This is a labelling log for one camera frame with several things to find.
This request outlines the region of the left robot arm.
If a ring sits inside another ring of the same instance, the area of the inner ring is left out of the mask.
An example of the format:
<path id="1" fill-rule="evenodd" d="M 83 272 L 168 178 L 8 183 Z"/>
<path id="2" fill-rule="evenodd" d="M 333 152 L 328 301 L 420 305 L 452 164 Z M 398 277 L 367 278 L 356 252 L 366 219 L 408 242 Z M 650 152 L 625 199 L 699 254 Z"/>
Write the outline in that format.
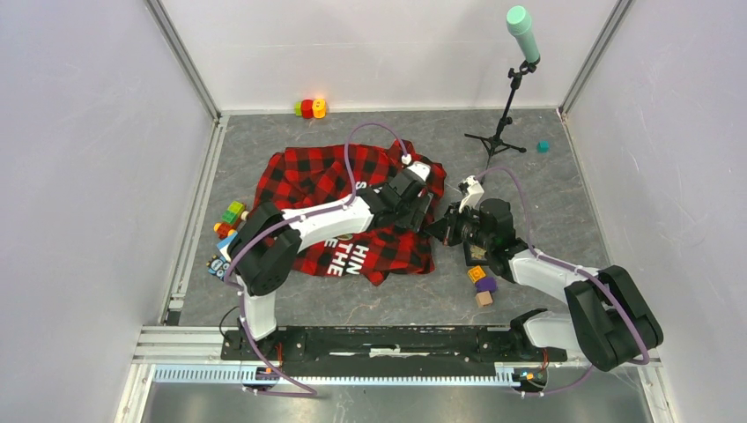
<path id="1" fill-rule="evenodd" d="M 276 291 L 300 251 L 340 235 L 387 226 L 417 232 L 433 198 L 426 190 L 430 173 L 429 166 L 416 161 L 390 181 L 334 202 L 284 210 L 272 203 L 257 206 L 240 230 L 220 245 L 236 273 L 226 274 L 224 280 L 239 290 L 245 350 L 260 360 L 275 352 Z"/>

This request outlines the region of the red black plaid shirt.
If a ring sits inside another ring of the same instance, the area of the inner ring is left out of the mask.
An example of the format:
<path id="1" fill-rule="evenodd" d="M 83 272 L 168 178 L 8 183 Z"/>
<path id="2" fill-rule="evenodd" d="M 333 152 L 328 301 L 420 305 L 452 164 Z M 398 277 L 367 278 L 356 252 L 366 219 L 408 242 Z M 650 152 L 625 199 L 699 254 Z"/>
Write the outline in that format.
<path id="1" fill-rule="evenodd" d="M 258 182 L 255 204 L 270 202 L 294 221 L 302 243 L 293 268 L 320 277 L 362 275 L 380 285 L 390 274 L 434 270 L 430 238 L 418 229 L 376 226 L 362 197 L 391 182 L 404 169 L 402 156 L 429 167 L 425 191 L 432 195 L 423 222 L 434 220 L 445 191 L 444 167 L 415 152 L 411 142 L 289 147 L 275 153 Z"/>

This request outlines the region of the black square frame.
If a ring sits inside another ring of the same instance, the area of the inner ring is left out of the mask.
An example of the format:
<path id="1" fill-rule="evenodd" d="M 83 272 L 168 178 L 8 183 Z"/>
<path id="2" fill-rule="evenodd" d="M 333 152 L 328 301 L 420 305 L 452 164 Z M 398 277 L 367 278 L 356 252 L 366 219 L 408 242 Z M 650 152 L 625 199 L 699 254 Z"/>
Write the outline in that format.
<path id="1" fill-rule="evenodd" d="M 462 250 L 464 254 L 465 264 L 467 266 L 486 266 L 489 264 L 486 251 L 483 248 L 469 243 L 463 243 Z"/>

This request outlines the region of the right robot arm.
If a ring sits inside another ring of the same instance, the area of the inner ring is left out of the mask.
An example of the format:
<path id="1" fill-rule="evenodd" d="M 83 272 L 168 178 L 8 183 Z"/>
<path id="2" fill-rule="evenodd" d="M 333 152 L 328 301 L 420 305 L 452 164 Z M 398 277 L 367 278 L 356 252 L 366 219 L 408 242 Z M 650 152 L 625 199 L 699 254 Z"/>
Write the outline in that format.
<path id="1" fill-rule="evenodd" d="M 581 353 L 597 369 L 610 371 L 642 360 L 664 340 L 662 326 L 625 268 L 583 267 L 531 249 L 517 235 L 511 206 L 504 200 L 488 199 L 477 209 L 453 203 L 424 230 L 447 246 L 483 249 L 496 276 L 566 304 L 563 313 L 537 309 L 512 321 L 516 330 L 508 345 L 521 360 L 550 347 Z"/>

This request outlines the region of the gold brooch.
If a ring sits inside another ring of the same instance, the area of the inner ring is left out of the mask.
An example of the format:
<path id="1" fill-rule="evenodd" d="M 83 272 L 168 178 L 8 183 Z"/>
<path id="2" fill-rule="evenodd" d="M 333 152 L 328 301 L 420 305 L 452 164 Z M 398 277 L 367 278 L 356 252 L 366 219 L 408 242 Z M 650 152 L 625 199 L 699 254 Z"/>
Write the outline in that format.
<path id="1" fill-rule="evenodd" d="M 481 249 L 481 248 L 479 248 L 477 246 L 469 246 L 468 258 L 471 261 L 484 262 L 486 260 L 486 258 L 485 258 L 485 250 Z"/>

